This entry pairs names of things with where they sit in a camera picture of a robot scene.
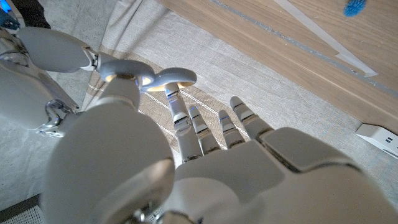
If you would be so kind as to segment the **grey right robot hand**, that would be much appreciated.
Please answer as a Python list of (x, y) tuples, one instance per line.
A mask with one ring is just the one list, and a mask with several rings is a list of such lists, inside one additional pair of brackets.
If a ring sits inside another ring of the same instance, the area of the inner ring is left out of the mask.
[(49, 75), (96, 70), (98, 53), (66, 33), (1, 29), (1, 116), (39, 135), (61, 138), (81, 114)]

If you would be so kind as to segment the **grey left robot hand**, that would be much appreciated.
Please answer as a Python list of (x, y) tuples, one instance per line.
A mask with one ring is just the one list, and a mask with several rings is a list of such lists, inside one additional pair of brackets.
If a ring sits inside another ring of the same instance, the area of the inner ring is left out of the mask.
[(176, 166), (158, 125), (137, 109), (139, 81), (115, 76), (50, 156), (48, 223), (396, 223), (374, 181), (296, 129), (271, 131)]

